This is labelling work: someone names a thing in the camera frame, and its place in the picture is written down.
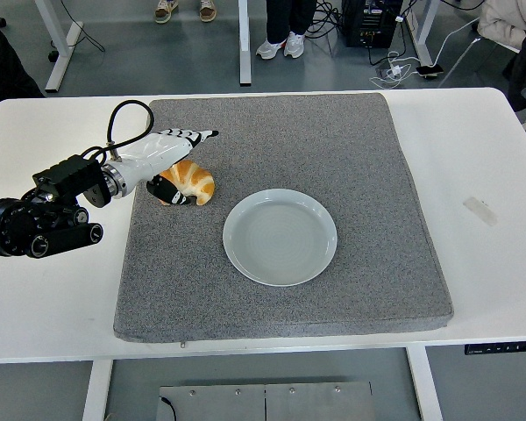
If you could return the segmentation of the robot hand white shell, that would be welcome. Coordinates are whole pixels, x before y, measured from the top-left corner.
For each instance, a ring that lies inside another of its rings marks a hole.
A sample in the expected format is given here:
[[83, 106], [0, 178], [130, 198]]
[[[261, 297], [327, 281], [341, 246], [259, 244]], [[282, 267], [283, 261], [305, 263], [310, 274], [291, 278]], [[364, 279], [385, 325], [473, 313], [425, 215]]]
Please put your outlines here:
[[217, 131], [168, 129], [147, 135], [130, 146], [119, 161], [110, 161], [103, 170], [111, 178], [110, 193], [130, 194], [141, 182], [161, 203], [185, 204], [191, 198], [202, 206], [213, 196], [216, 185], [211, 173], [186, 156]]

